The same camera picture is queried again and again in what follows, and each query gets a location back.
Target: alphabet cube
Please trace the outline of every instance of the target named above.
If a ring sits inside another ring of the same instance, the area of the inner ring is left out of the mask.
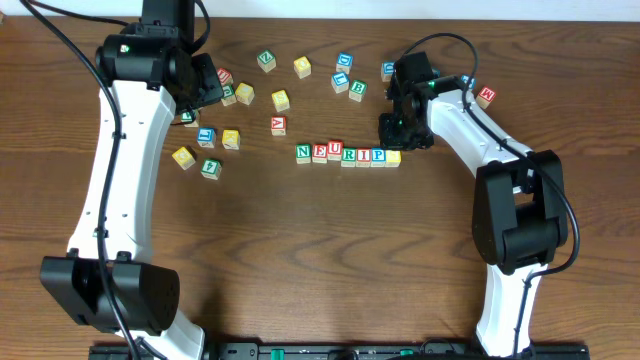
[[[342,161],[340,161],[342,167],[356,167],[356,149],[344,148],[342,150]]]
[[[287,118],[284,116],[274,116],[271,118],[271,135],[287,135]]]
[[[468,83],[469,82],[469,76],[462,75],[460,77],[460,80],[462,80],[463,83]],[[471,83],[469,84],[469,90],[473,90],[474,86],[476,86],[476,78],[473,78],[473,80],[471,80]]]
[[[400,151],[387,150],[387,163],[385,167],[398,167],[400,166],[400,162],[402,162],[402,155],[400,155]]]
[[[289,97],[287,97],[286,91],[276,91],[271,94],[271,98],[273,99],[273,104],[276,106],[277,112],[285,111],[289,108]]]
[[[349,99],[360,102],[365,92],[367,92],[367,84],[360,80],[354,80],[351,89],[349,89]]]
[[[342,160],[342,149],[344,148],[342,141],[329,141],[327,147],[327,159],[332,161]]]
[[[480,93],[476,97],[476,104],[481,108],[486,109],[495,98],[496,92],[485,86],[480,90]]]
[[[393,62],[384,62],[382,63],[382,82],[391,81],[391,76],[393,75]]]
[[[222,146],[228,150],[240,150],[240,133],[238,130],[223,131]]]
[[[236,89],[236,98],[241,103],[250,105],[255,96],[256,94],[253,92],[253,87],[245,83],[240,83],[240,85],[238,85],[238,88]]]
[[[276,57],[269,50],[265,50],[258,55],[258,65],[264,72],[269,72],[276,68]]]
[[[387,157],[384,150],[376,148],[371,149],[371,167],[385,167],[387,165]]]
[[[331,75],[331,86],[336,94],[349,89],[349,77],[343,72],[335,73]]]
[[[222,166],[220,162],[217,160],[207,159],[202,164],[202,169],[200,169],[200,173],[202,176],[207,179],[218,180],[220,178],[220,171],[222,171]]]
[[[233,86],[225,85],[222,87],[222,105],[229,106],[235,104],[238,100],[236,94],[233,91]]]
[[[307,59],[306,56],[303,56],[294,61],[293,70],[295,70],[300,79],[311,75],[311,63],[309,62],[309,59]]]
[[[181,147],[178,151],[174,152],[171,155],[173,159],[180,165],[182,170],[187,170],[191,167],[191,165],[196,163],[196,159],[193,158],[193,155],[187,150],[186,147]]]
[[[198,110],[193,110],[193,113],[196,116],[196,119],[191,121],[191,111],[186,111],[182,113],[180,120],[185,123],[184,127],[199,127],[198,120],[200,119],[200,113]]]
[[[202,147],[214,147],[216,144],[216,132],[210,128],[198,129],[198,145]]]
[[[313,145],[314,163],[326,164],[327,163],[327,145]]]
[[[233,84],[233,77],[227,69],[218,69],[218,79],[220,80],[220,85],[222,86]]]
[[[349,71],[351,71],[351,65],[353,65],[353,56],[346,53],[340,53],[340,55],[338,55],[338,61],[336,62],[337,72],[348,74]]]
[[[311,145],[296,145],[296,162],[298,164],[311,163]]]
[[[371,149],[356,150],[356,167],[371,167]]]

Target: wooden table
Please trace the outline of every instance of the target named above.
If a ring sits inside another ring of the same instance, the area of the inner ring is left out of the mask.
[[[56,18],[90,57],[111,25]],[[198,21],[197,31],[203,22]],[[438,139],[397,169],[296,165],[294,145],[342,139],[377,144],[389,111],[380,64],[430,33],[468,36],[480,52],[478,87],[497,91],[490,116],[509,134],[562,159],[582,251],[569,271],[544,279],[534,341],[584,341],[593,359],[640,351],[640,33],[636,24],[468,21],[215,19],[205,45],[251,106],[206,108],[202,123],[238,128],[240,151],[196,144],[172,127],[153,208],[154,263],[180,274],[180,307],[218,333],[265,342],[419,342],[468,338],[482,312],[485,264],[470,232],[474,179]],[[0,27],[0,352],[2,358],[83,359],[94,341],[40,285],[45,255],[64,255],[78,221],[98,136],[98,87],[67,48],[31,18]],[[265,74],[256,55],[271,49]],[[424,46],[443,74],[468,73],[468,49]],[[340,51],[362,103],[336,95]],[[293,60],[313,74],[299,80]],[[271,93],[286,89],[286,137],[271,136]],[[224,161],[220,181],[183,171],[183,145],[199,163]],[[566,259],[569,243],[556,261]]]

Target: wooden tabletop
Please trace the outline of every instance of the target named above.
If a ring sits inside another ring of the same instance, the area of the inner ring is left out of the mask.
[[[56,18],[93,58],[120,29]],[[197,31],[202,31],[202,20]],[[498,95],[488,114],[535,150],[553,149],[582,232],[575,266],[545,278],[531,324],[535,342],[584,342],[593,359],[640,351],[640,32],[636,24],[213,19],[204,51],[250,106],[215,104],[202,124],[236,128],[240,151],[199,148],[172,127],[153,206],[154,263],[180,274],[180,308],[218,333],[264,342],[420,342],[469,338],[486,271],[471,237],[474,179],[441,139],[405,153],[397,169],[296,165],[298,143],[378,143],[389,111],[383,61],[449,31],[479,49],[478,88]],[[0,357],[86,359],[94,341],[39,281],[45,255],[63,256],[82,210],[99,127],[98,86],[32,18],[0,27]],[[256,56],[270,49],[277,68]],[[422,47],[443,74],[471,70],[454,40]],[[362,103],[330,85],[339,52],[354,55]],[[307,56],[303,80],[293,60]],[[286,137],[273,137],[271,93],[286,89]],[[219,181],[171,158],[181,146],[222,160]],[[571,239],[554,264],[567,258]]]

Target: white background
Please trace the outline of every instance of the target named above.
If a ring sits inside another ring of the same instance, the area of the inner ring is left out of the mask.
[[[140,16],[142,0],[41,0],[87,15]],[[203,0],[210,16],[336,19],[640,21],[640,0]],[[18,0],[0,0],[25,15]]]

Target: white wall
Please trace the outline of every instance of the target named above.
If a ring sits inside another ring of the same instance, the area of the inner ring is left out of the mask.
[[[87,15],[140,16],[142,9],[142,0],[41,1]],[[203,1],[216,17],[640,21],[640,0]],[[0,10],[28,14],[18,0],[0,0]]]

